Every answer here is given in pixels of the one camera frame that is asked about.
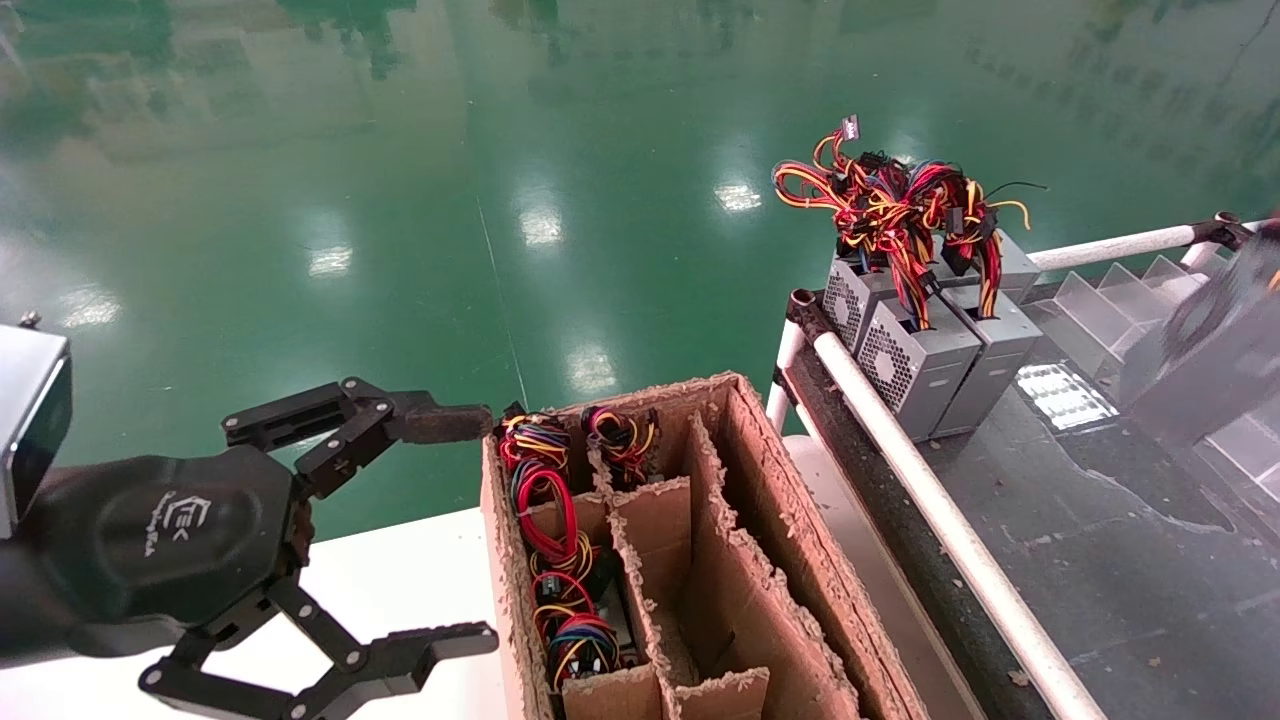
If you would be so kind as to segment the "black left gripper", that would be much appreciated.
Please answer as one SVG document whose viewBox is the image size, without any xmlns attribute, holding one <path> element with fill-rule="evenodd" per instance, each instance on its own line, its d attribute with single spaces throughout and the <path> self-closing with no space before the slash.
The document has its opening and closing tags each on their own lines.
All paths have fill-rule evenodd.
<svg viewBox="0 0 1280 720">
<path fill-rule="evenodd" d="M 397 442 L 471 442 L 493 427 L 486 405 L 348 377 L 233 413 L 221 428 L 234 448 L 214 456 L 55 468 L 20 521 L 20 625 L 197 626 L 138 688 L 204 717 L 348 719 L 372 701 L 416 694 L 439 664 L 497 651 L 497 632 L 461 623 L 358 643 L 288 577 L 310 541 L 300 496 L 329 497 Z M 317 445 L 294 462 L 294 478 L 268 455 L 310 439 Z M 223 641 L 251 633 L 246 616 L 219 619 L 234 606 L 284 615 L 329 669 L 296 693 L 206 673 Z"/>
</svg>

